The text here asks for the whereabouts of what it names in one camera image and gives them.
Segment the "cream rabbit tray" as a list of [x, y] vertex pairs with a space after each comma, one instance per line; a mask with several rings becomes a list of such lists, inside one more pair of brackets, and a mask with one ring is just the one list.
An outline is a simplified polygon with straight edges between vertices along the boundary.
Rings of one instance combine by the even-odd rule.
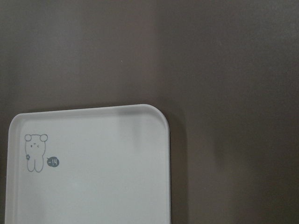
[[170, 130], [148, 104], [21, 113], [5, 223], [171, 223]]

